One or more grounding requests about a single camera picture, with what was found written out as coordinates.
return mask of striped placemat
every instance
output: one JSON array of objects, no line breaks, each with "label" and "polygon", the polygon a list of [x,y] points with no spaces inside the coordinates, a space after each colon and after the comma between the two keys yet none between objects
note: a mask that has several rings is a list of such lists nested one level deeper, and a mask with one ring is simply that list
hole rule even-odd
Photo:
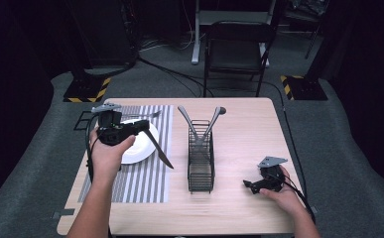
[{"label": "striped placemat", "polygon": [[[159,145],[170,159],[173,105],[122,106],[117,110],[123,114],[148,114],[162,110],[158,117],[142,119],[149,120],[157,128]],[[132,118],[123,116],[121,120],[128,119]],[[169,171],[170,168],[158,158],[156,150],[141,162],[122,165],[113,185],[112,202],[167,202]],[[90,179],[87,175],[78,202],[84,201],[89,188]]]}]

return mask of wooden table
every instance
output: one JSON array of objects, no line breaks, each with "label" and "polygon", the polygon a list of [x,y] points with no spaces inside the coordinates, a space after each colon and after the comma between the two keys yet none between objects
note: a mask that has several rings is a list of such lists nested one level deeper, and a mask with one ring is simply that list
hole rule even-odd
[{"label": "wooden table", "polygon": [[[266,157],[288,159],[283,166],[301,190],[294,164],[273,103],[268,98],[116,98],[121,105],[174,105],[169,201],[112,203],[110,227],[115,235],[220,235],[292,233],[292,219],[272,200],[253,195],[243,180],[260,180],[257,165]],[[211,120],[216,106],[226,108],[213,127],[214,188],[189,192],[189,126],[177,110],[183,105],[191,119]],[[86,156],[80,165],[58,232],[66,235],[81,203],[77,202],[87,174]]]}]

